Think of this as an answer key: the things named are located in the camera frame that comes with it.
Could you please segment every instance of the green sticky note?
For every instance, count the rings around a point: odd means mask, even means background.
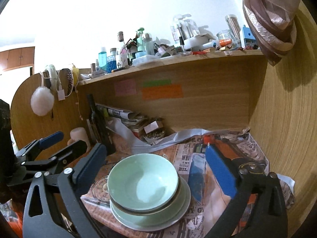
[[[172,81],[170,79],[156,80],[156,81],[143,82],[143,87],[155,87],[155,86],[164,86],[164,85],[171,85],[171,84],[172,84]]]

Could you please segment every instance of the wooden cabinet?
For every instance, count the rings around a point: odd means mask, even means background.
[[[9,51],[0,52],[0,71],[7,69],[8,57],[9,57]]]
[[[35,47],[23,47],[0,52],[0,69],[14,70],[34,65]]]
[[[22,48],[9,50],[7,70],[21,66],[21,52]]]
[[[21,53],[21,66],[34,64],[34,48],[24,47]]]

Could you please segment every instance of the pink sticky note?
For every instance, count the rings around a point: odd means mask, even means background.
[[[115,95],[116,97],[136,95],[137,89],[134,79],[115,82]]]

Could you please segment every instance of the blue pad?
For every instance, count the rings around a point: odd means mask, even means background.
[[[206,161],[215,175],[224,194],[234,198],[237,193],[236,178],[216,151],[214,145],[206,148]]]

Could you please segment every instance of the blue liquid bottle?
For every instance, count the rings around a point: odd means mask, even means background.
[[[103,69],[104,71],[107,71],[107,52],[106,48],[102,47],[101,52],[98,54],[98,59],[99,59],[99,67]]]
[[[116,50],[117,50],[116,48],[111,48],[110,55],[107,58],[107,69],[110,72],[117,68]]]

